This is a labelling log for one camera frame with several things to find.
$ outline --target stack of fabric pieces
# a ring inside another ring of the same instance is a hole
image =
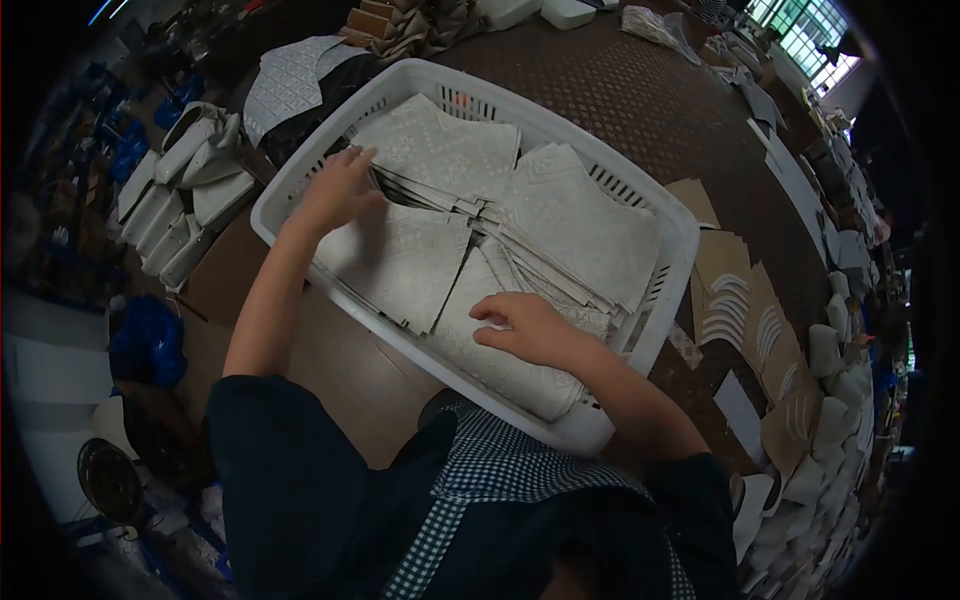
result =
[[[455,367],[550,422],[581,400],[566,372],[477,345],[470,308],[502,291],[540,294],[606,339],[640,309],[660,248],[657,218],[616,203],[567,145],[523,155],[513,125],[468,121],[417,95],[364,120],[381,214],[328,235],[315,262]]]
[[[243,107],[243,126],[256,148],[268,131],[324,103],[320,80],[345,60],[368,54],[344,37],[312,36],[260,57],[260,72]]]

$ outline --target clutter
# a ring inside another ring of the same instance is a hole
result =
[[[660,16],[646,7],[626,6],[620,15],[620,31],[672,48],[693,64],[700,64],[700,57],[686,43],[681,12]]]

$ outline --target checkered apron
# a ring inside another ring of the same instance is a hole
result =
[[[468,402],[453,410],[459,418],[447,462],[430,490],[436,500],[382,597],[420,598],[444,559],[457,527],[475,502],[541,502],[583,488],[625,488],[653,502],[639,483],[614,468],[567,456]],[[670,538],[671,598],[695,600]]]

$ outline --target person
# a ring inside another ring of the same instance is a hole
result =
[[[317,244],[386,202],[364,187],[374,154],[349,148],[314,177],[210,392],[240,596],[733,598],[725,469],[677,404],[539,296],[480,301],[471,317],[510,328],[478,326],[474,341],[580,379],[649,466],[644,484],[449,390],[390,468],[368,469],[318,399],[283,377]]]

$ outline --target black fabric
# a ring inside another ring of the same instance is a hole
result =
[[[376,597],[423,524],[456,416],[442,411],[369,470],[315,396],[282,377],[214,385],[210,442],[224,483],[234,583],[244,598]],[[467,508],[424,598],[537,598],[551,561],[585,547],[599,597],[669,597],[666,519],[700,597],[734,597],[727,476],[708,454],[654,469],[648,489],[585,489]]]

